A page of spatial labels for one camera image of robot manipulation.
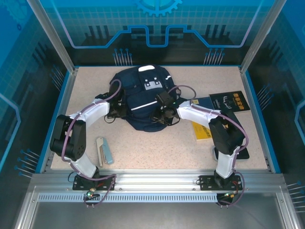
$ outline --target book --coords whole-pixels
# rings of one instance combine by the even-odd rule
[[[196,98],[193,100],[193,104],[197,104],[209,109],[213,109],[213,104],[210,97]],[[211,131],[208,128],[195,122],[192,122],[192,125],[197,140],[212,138]]]
[[[242,91],[211,94],[210,98],[215,110],[231,110],[232,112],[250,110]]]

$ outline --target speckled tabletop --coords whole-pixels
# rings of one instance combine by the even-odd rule
[[[127,67],[80,67],[71,94],[67,114],[73,114],[88,105],[98,94],[109,90],[109,81],[115,73]],[[176,85],[193,87],[197,97],[213,93],[243,91],[244,86],[238,67],[166,67]],[[191,98],[192,91],[182,89],[184,98]],[[250,158],[237,161],[236,168],[267,169],[262,147],[250,111],[236,113],[237,118],[249,135]],[[86,153],[98,166],[96,139],[108,141],[114,163],[103,168],[111,169],[213,169],[217,162],[212,156],[211,139],[196,141],[190,121],[167,127],[156,133],[136,131],[126,121],[116,119],[107,124],[98,120],[87,131]],[[54,156],[51,169],[70,169],[69,164]]]

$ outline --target backpack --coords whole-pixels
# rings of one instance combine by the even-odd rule
[[[116,73],[110,83],[115,79],[122,83],[121,98],[126,105],[126,116],[122,119],[136,130],[145,132],[160,131],[167,126],[150,119],[151,113],[161,107],[155,99],[157,94],[168,92],[175,86],[165,68],[153,64],[133,67]],[[176,99],[176,90],[172,90],[170,96]]]

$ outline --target enclosure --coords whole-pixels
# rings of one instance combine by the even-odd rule
[[[304,1],[0,6],[1,228],[304,227]],[[237,208],[221,209],[207,199],[217,192],[196,184],[217,162],[212,140],[196,141],[187,120],[153,135],[121,119],[96,122],[86,152],[98,166],[96,138],[107,139],[114,163],[101,174],[117,174],[114,191],[86,209],[85,192],[72,190],[70,165],[49,147],[56,117],[107,92],[119,71],[148,64],[166,68],[197,97],[242,91],[250,110],[236,116],[249,135],[250,158],[236,163],[245,177]]]

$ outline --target black mounting plate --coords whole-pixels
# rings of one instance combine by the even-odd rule
[[[215,182],[214,176],[199,176],[197,184],[200,185],[201,191],[235,191],[236,186],[232,183],[233,181],[236,181],[237,183],[240,182],[240,184],[238,185],[238,190],[243,190],[243,185],[240,176],[237,175],[233,176],[232,181],[224,188],[218,187]]]
[[[88,191],[90,188],[96,187],[97,191],[107,191],[109,189],[109,186],[111,185],[113,177],[108,178],[106,180],[98,181],[97,184],[95,184],[94,181],[87,180],[79,175],[76,175],[73,182],[72,189],[75,191]],[[114,190],[115,183],[110,188],[110,191]]]

